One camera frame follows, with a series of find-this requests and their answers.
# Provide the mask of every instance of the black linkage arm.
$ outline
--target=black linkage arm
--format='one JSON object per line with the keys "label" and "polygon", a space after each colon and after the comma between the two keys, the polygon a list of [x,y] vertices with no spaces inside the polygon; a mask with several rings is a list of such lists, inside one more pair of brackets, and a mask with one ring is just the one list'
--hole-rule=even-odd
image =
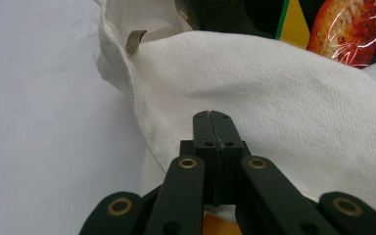
{"label": "black linkage arm", "polygon": [[244,235],[376,234],[375,210],[340,192],[307,199],[273,162],[252,156],[228,115],[205,111],[193,123],[162,186],[105,198],[80,235],[199,235],[204,205],[235,205]]}

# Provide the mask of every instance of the metal grommet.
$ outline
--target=metal grommet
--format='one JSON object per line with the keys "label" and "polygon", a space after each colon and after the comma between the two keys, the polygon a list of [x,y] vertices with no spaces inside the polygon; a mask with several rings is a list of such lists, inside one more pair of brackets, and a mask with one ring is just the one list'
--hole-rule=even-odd
{"label": "metal grommet", "polygon": [[[118,204],[123,204],[123,209],[116,209]],[[128,213],[132,207],[133,203],[128,198],[118,198],[109,203],[108,213],[112,216],[121,216]]]}
{"label": "metal grommet", "polygon": [[197,161],[187,158],[179,161],[179,166],[182,168],[194,168],[197,165]]}
{"label": "metal grommet", "polygon": [[332,201],[334,207],[343,214],[348,216],[362,215],[362,208],[353,201],[346,198],[336,198]]}
{"label": "metal grommet", "polygon": [[257,169],[263,169],[267,166],[266,162],[260,159],[249,160],[249,166]]}

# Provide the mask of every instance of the white canvas bag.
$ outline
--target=white canvas bag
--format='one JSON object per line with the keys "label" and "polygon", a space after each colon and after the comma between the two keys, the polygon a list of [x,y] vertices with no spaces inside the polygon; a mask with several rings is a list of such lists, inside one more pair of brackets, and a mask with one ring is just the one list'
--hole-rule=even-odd
{"label": "white canvas bag", "polygon": [[[98,3],[100,74],[128,96],[149,147],[142,193],[192,139],[192,115],[216,110],[305,196],[342,191],[376,209],[376,64],[359,70],[275,40],[190,31],[172,0]],[[128,58],[132,30],[147,33]]]}

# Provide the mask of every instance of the white table surface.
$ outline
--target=white table surface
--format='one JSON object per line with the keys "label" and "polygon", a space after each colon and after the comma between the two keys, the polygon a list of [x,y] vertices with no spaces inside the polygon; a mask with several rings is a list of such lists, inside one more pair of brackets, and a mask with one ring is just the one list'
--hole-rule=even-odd
{"label": "white table surface", "polygon": [[138,191],[145,143],[97,72],[98,21],[91,0],[0,1],[0,234],[77,234]]}

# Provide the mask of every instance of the plastic wrapper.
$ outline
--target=plastic wrapper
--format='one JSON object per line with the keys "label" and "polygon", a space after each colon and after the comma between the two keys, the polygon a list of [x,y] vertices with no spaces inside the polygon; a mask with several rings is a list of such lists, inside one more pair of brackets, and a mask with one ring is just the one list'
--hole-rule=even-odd
{"label": "plastic wrapper", "polygon": [[278,39],[340,63],[376,63],[376,0],[175,0],[194,29]]}

